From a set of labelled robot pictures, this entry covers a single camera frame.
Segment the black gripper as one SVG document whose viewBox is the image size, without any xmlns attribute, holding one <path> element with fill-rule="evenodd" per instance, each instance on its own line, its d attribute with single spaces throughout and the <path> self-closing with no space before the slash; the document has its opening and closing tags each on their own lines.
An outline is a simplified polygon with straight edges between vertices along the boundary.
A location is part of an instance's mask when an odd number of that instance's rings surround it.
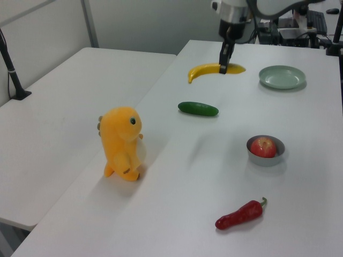
<svg viewBox="0 0 343 257">
<path fill-rule="evenodd" d="M 227 66 L 230 63 L 234 52 L 235 42 L 242 38 L 244 34 L 245 23 L 231 23 L 220 20 L 219 35 L 224 42 L 219 55 L 219 73 L 226 74 Z"/>
</svg>

